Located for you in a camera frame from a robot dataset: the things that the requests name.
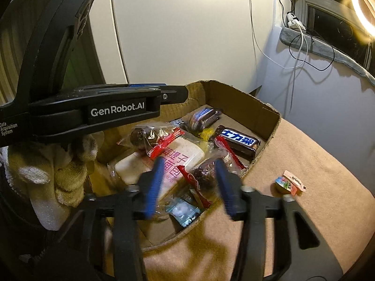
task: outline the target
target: cardboard box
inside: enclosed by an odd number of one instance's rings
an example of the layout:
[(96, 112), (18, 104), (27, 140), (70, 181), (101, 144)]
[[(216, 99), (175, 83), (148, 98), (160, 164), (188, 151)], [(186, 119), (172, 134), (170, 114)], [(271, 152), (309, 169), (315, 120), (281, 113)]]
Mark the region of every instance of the cardboard box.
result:
[[(217, 81), (199, 81), (189, 84), (187, 88), (189, 96), (184, 103), (162, 106), (160, 116), (154, 120), (168, 122), (181, 118), (204, 105), (222, 109), (224, 115), (214, 124), (214, 127), (224, 125), (257, 137), (261, 141), (256, 158), (250, 164), (240, 157), (245, 165), (249, 164), (245, 174), (251, 172), (252, 166), (261, 159), (263, 149), (267, 147), (280, 123), (280, 113), (249, 94)], [(129, 148), (119, 146), (117, 142), (123, 136), (128, 135), (134, 125), (125, 125), (105, 131), (105, 141), (97, 156), (99, 163), (106, 165), (117, 156), (123, 155), (125, 151), (129, 151)], [(100, 178), (97, 172), (90, 176), (90, 179), (96, 182), (92, 187), (98, 184)], [(196, 221), (185, 229), (179, 227), (173, 218), (159, 222), (140, 221), (138, 225), (144, 235), (140, 236), (142, 250), (154, 250), (178, 240), (204, 219), (213, 207), (215, 206), (204, 211)]]

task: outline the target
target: white cable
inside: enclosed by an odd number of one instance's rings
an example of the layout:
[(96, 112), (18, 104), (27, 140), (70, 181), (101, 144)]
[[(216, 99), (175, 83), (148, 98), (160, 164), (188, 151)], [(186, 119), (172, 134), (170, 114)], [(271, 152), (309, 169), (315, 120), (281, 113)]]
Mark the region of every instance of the white cable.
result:
[[(270, 57), (268, 57), (263, 51), (262, 51), (262, 49), (259, 47), (259, 45), (258, 45), (258, 42), (257, 42), (257, 40), (256, 40), (256, 36), (255, 36), (255, 32), (254, 32), (254, 23), (253, 23), (253, 12), (252, 12), (252, 2), (251, 2), (251, 0), (249, 0), (249, 2), (250, 2), (250, 19), (251, 19), (251, 30), (252, 30), (252, 36), (253, 36), (253, 39), (255, 40), (255, 43), (256, 43), (256, 46), (258, 47), (258, 49), (260, 50), (260, 52), (267, 58), (267, 59), (269, 59), (269, 60), (271, 60), (273, 63), (275, 63), (275, 64), (277, 64), (279, 67), (282, 67), (283, 69), (285, 69), (285, 70), (295, 70), (296, 68), (298, 68), (298, 67), (303, 67), (303, 65), (305, 64), (305, 61), (306, 61), (306, 59), (307, 59), (307, 52), (306, 52), (306, 56), (305, 56), (305, 59), (304, 59), (304, 61), (302, 61), (301, 62), (301, 64), (299, 64), (299, 65), (297, 65), (296, 64), (296, 66), (294, 66), (294, 67), (283, 67), (282, 65), (280, 65), (280, 64), (278, 64), (276, 61), (273, 61)], [(302, 29), (301, 28), (299, 28), (300, 29), (300, 31), (301, 31), (301, 48), (300, 48), (300, 50), (302, 49), (302, 46), (303, 46), (303, 39), (305, 39), (304, 38), (304, 34), (303, 34), (303, 32), (302, 32)]]
[(289, 112), (288, 112), (287, 116), (289, 116), (290, 112), (292, 111), (292, 107), (293, 107), (293, 96), (294, 96), (294, 85), (295, 85), (295, 81), (296, 81), (297, 62), (298, 62), (298, 59), (300, 58), (301, 49), (302, 49), (302, 46), (303, 46), (303, 40), (306, 42), (306, 56), (305, 56), (305, 59), (304, 59), (303, 62), (306, 61), (307, 54), (309, 52), (309, 48), (308, 48), (308, 45), (307, 45), (306, 36), (305, 36), (305, 34), (303, 33), (301, 27), (298, 24), (297, 24), (297, 27), (299, 28), (299, 30), (301, 32), (301, 46), (300, 46), (300, 49), (298, 51), (298, 56), (297, 56), (297, 59), (296, 59), (296, 63), (294, 64), (292, 96), (291, 96), (291, 99), (290, 99), (290, 108), (289, 108)]

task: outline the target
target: blue gripper pad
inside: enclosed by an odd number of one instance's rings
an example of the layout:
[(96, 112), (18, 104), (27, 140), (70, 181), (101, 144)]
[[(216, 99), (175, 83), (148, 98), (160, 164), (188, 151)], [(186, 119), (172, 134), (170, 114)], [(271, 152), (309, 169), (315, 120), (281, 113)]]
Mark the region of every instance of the blue gripper pad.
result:
[(234, 221), (242, 219), (246, 203), (241, 198), (241, 179), (228, 171), (221, 158), (215, 161), (215, 173), (226, 213)]
[(145, 219), (150, 219), (155, 213), (160, 186), (164, 176), (164, 158), (157, 157), (151, 171), (141, 174), (138, 185), (143, 194), (143, 214)]

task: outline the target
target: cable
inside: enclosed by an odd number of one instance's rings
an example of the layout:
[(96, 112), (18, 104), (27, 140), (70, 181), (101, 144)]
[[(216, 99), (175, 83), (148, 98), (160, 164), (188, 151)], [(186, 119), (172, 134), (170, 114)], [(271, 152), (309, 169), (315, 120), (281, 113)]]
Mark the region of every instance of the cable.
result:
[[(297, 35), (291, 42), (290, 42), (290, 44), (289, 44), (289, 53), (290, 53), (290, 55), (294, 58), (294, 59), (296, 59), (296, 61), (302, 61), (301, 59), (298, 59), (298, 57), (296, 58), (296, 57), (294, 57), (293, 56), (293, 54), (292, 54), (292, 51), (290, 50), (290, 46), (292, 45), (292, 43), (298, 38), (298, 37), (300, 37), (300, 35)], [(305, 61), (305, 63), (306, 64), (308, 64), (308, 65), (310, 65), (311, 67), (313, 67), (314, 69), (316, 69), (316, 70), (318, 70), (318, 71), (320, 71), (320, 72), (324, 72), (324, 71), (326, 71), (332, 64), (333, 64), (333, 62), (334, 62), (334, 60), (335, 60), (335, 58), (336, 58), (336, 53), (335, 53), (335, 49), (334, 49), (334, 47), (331, 45), (331, 44), (329, 44), (329, 43), (327, 43), (329, 46), (331, 46), (331, 48), (332, 48), (332, 50), (333, 50), (333, 59), (332, 59), (332, 61), (331, 61), (331, 63), (326, 67), (326, 68), (324, 68), (323, 70), (321, 70), (320, 68), (317, 68), (317, 67), (315, 67), (314, 65), (312, 65), (311, 63), (309, 63), (309, 62), (307, 62), (307, 61)]]
[(309, 50), (309, 49), (308, 49), (308, 45), (307, 45), (306, 37), (305, 37), (305, 35), (303, 34), (301, 27), (300, 27), (299, 25), (297, 25), (297, 27), (298, 27), (298, 29), (299, 29), (300, 32), (301, 32), (301, 37), (303, 37), (303, 38), (301, 39), (301, 46), (300, 46), (300, 49), (299, 49), (299, 51), (298, 51), (298, 56), (297, 56), (297, 59), (296, 59), (296, 63), (295, 63), (295, 65), (294, 65), (294, 71), (293, 71), (293, 85), (292, 85), (292, 96), (291, 96), (291, 99), (290, 99), (290, 108), (289, 108), (289, 113), (288, 113), (288, 115), (289, 115), (290, 112), (292, 111), (292, 107), (293, 107), (294, 85), (295, 85), (295, 83), (296, 83), (297, 63), (298, 63), (298, 59), (299, 59), (300, 54), (301, 54), (301, 49), (302, 49), (302, 46), (303, 46), (303, 40), (305, 40), (305, 42), (306, 42), (306, 57), (307, 57), (308, 50)]
[[(286, 28), (288, 28), (288, 27), (286, 26), (286, 24), (285, 24), (285, 21), (284, 21), (284, 5), (281, 3), (281, 0), (279, 0), (279, 2), (280, 2), (280, 4), (281, 4), (281, 8), (282, 8), (282, 23), (284, 23), (284, 26), (285, 26)], [(287, 12), (286, 14), (288, 14), (288, 13), (294, 13), (295, 7), (294, 7), (294, 5), (293, 5), (293, 1), (290, 0), (290, 3), (291, 3), (291, 5), (293, 6), (293, 10), (291, 10), (290, 12)]]
[[(268, 57), (268, 56), (262, 51), (262, 49), (259, 47), (259, 44), (258, 44), (258, 42), (257, 42), (257, 40), (256, 40), (255, 32), (254, 32), (254, 22), (253, 22), (253, 12), (252, 12), (252, 1), (251, 1), (251, 0), (249, 0), (249, 6), (250, 6), (250, 20), (251, 20), (252, 38), (253, 38), (254, 42), (256, 43), (256, 46), (257, 46), (258, 49), (260, 50), (260, 52), (261, 52), (261, 53), (262, 53), (262, 54), (263, 54), (268, 60), (272, 61), (273, 63), (277, 64), (278, 66), (282, 67), (282, 68), (285, 69), (285, 70), (293, 70), (293, 69), (295, 69), (296, 67), (288, 67), (288, 68), (287, 68), (287, 67), (283, 67), (282, 65), (278, 64), (276, 61), (273, 61), (273, 60), (272, 60), (270, 57)], [(302, 62), (301, 64), (299, 64), (299, 65), (297, 66), (297, 68), (303, 66), (303, 64), (304, 64), (304, 62)]]

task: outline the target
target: work glove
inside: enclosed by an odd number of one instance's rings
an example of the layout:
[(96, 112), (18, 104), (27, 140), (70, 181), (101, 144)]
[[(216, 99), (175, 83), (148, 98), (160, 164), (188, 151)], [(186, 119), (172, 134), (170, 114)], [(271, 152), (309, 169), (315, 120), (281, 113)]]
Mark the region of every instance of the work glove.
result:
[(95, 160), (103, 132), (60, 144), (26, 141), (2, 148), (5, 176), (10, 187), (29, 199), (40, 223), (59, 230), (84, 198), (87, 164)]

